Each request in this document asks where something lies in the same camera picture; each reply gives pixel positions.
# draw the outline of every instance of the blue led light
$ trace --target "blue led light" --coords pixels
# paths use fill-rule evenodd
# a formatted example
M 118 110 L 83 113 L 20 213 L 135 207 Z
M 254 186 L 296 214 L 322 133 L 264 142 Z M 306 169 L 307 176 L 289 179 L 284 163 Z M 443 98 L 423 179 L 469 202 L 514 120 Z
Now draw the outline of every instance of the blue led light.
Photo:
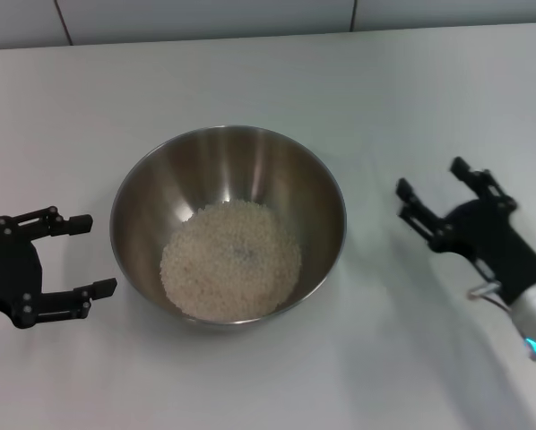
M 525 338 L 525 342 L 527 342 L 527 344 L 531 347 L 533 352 L 536 354 L 536 341 L 534 341 L 533 339 Z

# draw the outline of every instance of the uncooked rice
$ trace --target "uncooked rice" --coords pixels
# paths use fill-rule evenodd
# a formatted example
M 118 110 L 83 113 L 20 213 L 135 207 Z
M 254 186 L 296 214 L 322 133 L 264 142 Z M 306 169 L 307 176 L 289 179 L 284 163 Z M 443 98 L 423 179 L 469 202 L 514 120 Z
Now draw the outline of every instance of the uncooked rice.
M 265 206 L 230 201 L 207 206 L 172 235 L 160 278 L 185 314 L 235 322 L 271 313 L 298 282 L 295 238 Z

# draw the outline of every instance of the stainless steel bowl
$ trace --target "stainless steel bowl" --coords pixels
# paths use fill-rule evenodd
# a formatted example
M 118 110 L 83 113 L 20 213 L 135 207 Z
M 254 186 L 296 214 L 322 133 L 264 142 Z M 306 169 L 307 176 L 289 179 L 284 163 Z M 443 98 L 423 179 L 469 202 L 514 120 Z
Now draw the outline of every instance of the stainless steel bowl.
M 198 320 L 167 299 L 160 283 L 162 249 L 198 209 L 231 199 L 267 205 L 296 235 L 302 252 L 298 285 L 262 318 Z M 340 188 L 322 161 L 286 136 L 248 126 L 204 128 L 161 144 L 126 177 L 110 221 L 113 252 L 138 291 L 171 314 L 215 325 L 262 320 L 310 296 L 338 259 L 345 231 Z

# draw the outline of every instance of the table surface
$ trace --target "table surface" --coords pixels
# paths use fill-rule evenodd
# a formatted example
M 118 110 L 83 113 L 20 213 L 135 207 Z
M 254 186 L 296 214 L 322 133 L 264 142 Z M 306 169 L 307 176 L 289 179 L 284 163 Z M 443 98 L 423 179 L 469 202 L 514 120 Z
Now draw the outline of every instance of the table surface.
M 349 226 L 304 304 L 209 333 L 126 283 L 108 218 L 147 151 L 229 124 L 314 151 Z M 442 214 L 469 198 L 456 155 L 492 169 L 536 247 L 536 25 L 0 51 L 0 214 L 90 213 L 89 235 L 38 241 L 44 289 L 119 281 L 83 321 L 0 314 L 0 428 L 536 429 L 513 326 L 395 216 L 401 176 Z

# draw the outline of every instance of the robotic arm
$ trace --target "robotic arm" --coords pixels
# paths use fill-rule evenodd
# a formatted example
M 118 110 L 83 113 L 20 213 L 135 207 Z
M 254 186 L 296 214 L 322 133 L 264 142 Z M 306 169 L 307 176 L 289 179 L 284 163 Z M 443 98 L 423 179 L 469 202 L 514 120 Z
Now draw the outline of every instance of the robotic arm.
M 497 294 L 536 360 L 536 253 L 509 224 L 517 203 L 488 170 L 472 171 L 459 157 L 450 170 L 477 199 L 439 218 L 402 178 L 396 189 L 403 202 L 400 218 L 433 252 L 459 254 L 473 265 L 486 284 L 472 289 L 469 297 L 493 302 L 489 296 Z
M 68 220 L 55 206 L 18 217 L 0 217 L 0 312 L 19 329 L 37 323 L 86 318 L 91 300 L 111 297 L 115 279 L 105 279 L 73 291 L 42 293 L 42 269 L 31 241 L 46 236 L 89 233 L 91 215 Z

